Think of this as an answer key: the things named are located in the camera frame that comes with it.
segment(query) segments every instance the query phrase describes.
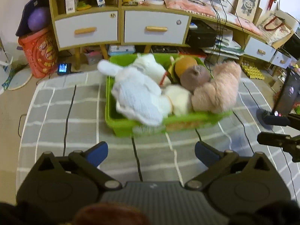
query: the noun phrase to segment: picture frame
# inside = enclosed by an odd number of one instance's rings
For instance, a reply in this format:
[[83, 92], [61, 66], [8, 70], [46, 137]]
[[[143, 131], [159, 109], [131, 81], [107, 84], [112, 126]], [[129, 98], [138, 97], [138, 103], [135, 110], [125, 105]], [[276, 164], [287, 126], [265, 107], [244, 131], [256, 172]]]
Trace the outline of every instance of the picture frame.
[[236, 10], [236, 15], [238, 17], [252, 23], [259, 5], [260, 0], [234, 0], [232, 14], [235, 14], [234, 10]]

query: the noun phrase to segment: green plastic bin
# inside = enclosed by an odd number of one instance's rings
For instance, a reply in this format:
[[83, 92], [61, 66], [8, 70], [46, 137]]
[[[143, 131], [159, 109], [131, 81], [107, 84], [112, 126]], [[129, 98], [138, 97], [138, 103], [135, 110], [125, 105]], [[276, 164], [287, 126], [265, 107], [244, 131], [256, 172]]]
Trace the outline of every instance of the green plastic bin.
[[[156, 61], [167, 69], [171, 62], [170, 56], [174, 59], [178, 54], [166, 54], [166, 53], [154, 53]], [[118, 64], [120, 66], [128, 66], [133, 63], [137, 58], [136, 54], [132, 55], [119, 55], [112, 56], [110, 62]], [[198, 57], [194, 57], [198, 64], [203, 65], [202, 61]], [[221, 114], [214, 114], [210, 112], [193, 112], [189, 115], [174, 116], [171, 115], [163, 120], [163, 123], [159, 127], [150, 127], [141, 124], [135, 120], [129, 120], [116, 111], [116, 100], [111, 94], [111, 90], [114, 84], [114, 78], [107, 77], [106, 79], [106, 106], [105, 106], [105, 121], [107, 125], [113, 129], [114, 133], [118, 137], [126, 137], [133, 135], [150, 135], [157, 134], [166, 131], [179, 131], [185, 129], [202, 128], [218, 123], [222, 118], [229, 116], [232, 111], [227, 111]]]

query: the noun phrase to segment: white bunny plush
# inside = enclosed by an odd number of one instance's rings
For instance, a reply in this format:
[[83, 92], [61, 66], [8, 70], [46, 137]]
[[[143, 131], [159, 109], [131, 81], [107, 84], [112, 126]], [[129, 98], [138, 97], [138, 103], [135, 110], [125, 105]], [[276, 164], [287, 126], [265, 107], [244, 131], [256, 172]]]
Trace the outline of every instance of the white bunny plush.
[[128, 119], [159, 126], [172, 112], [170, 99], [161, 95], [160, 87], [137, 68], [123, 68], [106, 60], [101, 60], [97, 68], [101, 73], [115, 77], [112, 95], [116, 99], [116, 110]]
[[137, 59], [131, 64], [131, 66], [136, 67], [143, 74], [149, 76], [155, 81], [160, 87], [166, 87], [171, 84], [168, 78], [168, 72], [164, 67], [158, 64], [153, 56], [153, 54], [137, 55]]
[[187, 115], [193, 111], [192, 94], [180, 85], [169, 85], [163, 90], [163, 95], [168, 96], [176, 116]]

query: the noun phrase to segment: purple balloon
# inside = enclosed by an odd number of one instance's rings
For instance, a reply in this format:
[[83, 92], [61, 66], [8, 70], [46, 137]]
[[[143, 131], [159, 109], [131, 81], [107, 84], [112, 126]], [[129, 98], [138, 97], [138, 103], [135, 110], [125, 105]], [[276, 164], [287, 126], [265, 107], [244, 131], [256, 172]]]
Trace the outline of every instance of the purple balloon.
[[38, 32], [49, 26], [51, 13], [48, 7], [36, 8], [28, 18], [28, 27], [32, 32]]

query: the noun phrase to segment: white drawer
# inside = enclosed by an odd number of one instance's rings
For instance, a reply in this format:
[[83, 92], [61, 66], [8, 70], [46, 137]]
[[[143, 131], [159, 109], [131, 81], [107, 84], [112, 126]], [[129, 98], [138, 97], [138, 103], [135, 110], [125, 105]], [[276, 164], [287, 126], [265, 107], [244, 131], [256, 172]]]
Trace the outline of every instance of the white drawer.
[[245, 48], [246, 55], [253, 56], [267, 62], [271, 60], [275, 52], [276, 49], [259, 40], [254, 39], [253, 37], [250, 38]]
[[[118, 11], [90, 13], [55, 21], [60, 48], [118, 40]], [[80, 29], [91, 28], [85, 34]]]
[[[125, 11], [124, 42], [182, 44], [188, 19], [173, 13]], [[155, 31], [158, 27], [166, 31]]]
[[291, 61], [292, 61], [291, 58], [289, 58], [288, 56], [283, 55], [281, 52], [277, 51], [275, 53], [275, 55], [272, 57], [270, 62], [281, 68], [287, 68], [287, 66], [289, 66]]

